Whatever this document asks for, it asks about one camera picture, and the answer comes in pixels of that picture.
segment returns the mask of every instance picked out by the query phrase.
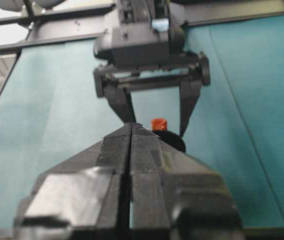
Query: red bottle cap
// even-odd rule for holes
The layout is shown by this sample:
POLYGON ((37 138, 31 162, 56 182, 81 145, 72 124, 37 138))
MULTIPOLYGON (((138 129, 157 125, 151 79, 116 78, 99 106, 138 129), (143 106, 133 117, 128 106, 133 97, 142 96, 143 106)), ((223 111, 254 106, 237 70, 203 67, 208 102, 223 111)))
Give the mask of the red bottle cap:
POLYGON ((151 123, 152 123, 153 131, 166 131, 167 130, 167 121, 165 118, 154 118, 151 123))

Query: black frame rail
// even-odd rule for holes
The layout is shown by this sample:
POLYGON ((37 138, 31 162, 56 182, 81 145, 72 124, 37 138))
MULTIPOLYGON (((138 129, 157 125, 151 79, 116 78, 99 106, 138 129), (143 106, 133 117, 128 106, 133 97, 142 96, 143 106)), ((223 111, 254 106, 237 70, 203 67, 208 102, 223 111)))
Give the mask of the black frame rail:
MULTIPOLYGON (((187 26, 199 26, 255 18, 271 17, 284 14, 284 0, 173 0, 171 8, 176 10, 181 23, 187 26)), ((26 6, 29 16, 0 18, 0 25, 19 24, 28 26, 31 23, 43 23, 82 17, 102 16, 115 7, 114 3, 101 4, 85 8, 52 11, 34 15, 30 5, 26 6)), ((22 41, 0 45, 0 54, 19 53, 23 48, 59 44, 71 41, 96 38, 101 31, 91 35, 52 38, 41 41, 22 41)))

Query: black robotic claw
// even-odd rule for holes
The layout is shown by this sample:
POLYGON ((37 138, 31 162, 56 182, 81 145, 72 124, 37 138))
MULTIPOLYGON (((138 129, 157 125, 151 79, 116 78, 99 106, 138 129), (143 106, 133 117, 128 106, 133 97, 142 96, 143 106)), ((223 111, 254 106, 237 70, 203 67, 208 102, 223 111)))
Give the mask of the black robotic claw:
POLYGON ((137 123, 42 173, 15 240, 244 240, 220 175, 137 123))
POLYGON ((136 121, 131 92, 179 87, 183 136, 201 87, 210 84, 208 58, 202 52, 183 52, 184 32, 174 22, 168 1, 118 0, 114 11, 105 16, 113 27, 94 46, 94 55, 108 61, 94 71, 97 96, 106 97, 122 121, 129 123, 136 121), (174 75, 141 77, 144 71, 158 70, 174 75))

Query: blue-green mat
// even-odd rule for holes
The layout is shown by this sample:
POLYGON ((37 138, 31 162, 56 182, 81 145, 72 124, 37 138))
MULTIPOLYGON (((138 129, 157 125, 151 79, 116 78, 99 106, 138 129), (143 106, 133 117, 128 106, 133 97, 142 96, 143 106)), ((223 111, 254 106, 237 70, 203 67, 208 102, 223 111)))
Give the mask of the blue-green mat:
MULTIPOLYGON (((0 228, 36 176, 122 126, 92 77, 93 41, 23 50, 0 97, 0 228)), ((219 171, 247 227, 284 227, 284 16, 190 29, 212 85, 185 134, 188 153, 219 171)), ((178 89, 133 94, 138 121, 179 129, 178 89)))

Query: teal table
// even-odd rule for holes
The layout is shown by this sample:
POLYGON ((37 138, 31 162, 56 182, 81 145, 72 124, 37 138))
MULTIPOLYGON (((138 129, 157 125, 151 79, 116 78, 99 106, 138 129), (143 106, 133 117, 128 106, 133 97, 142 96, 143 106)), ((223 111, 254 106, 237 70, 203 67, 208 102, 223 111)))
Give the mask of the teal table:
MULTIPOLYGON (((95 95, 93 41, 23 50, 0 97, 0 228, 36 176, 122 126, 95 95)), ((284 227, 284 16, 189 29, 210 59, 184 140, 220 172, 246 227, 284 227)), ((177 88, 134 93, 136 117, 179 129, 177 88)))

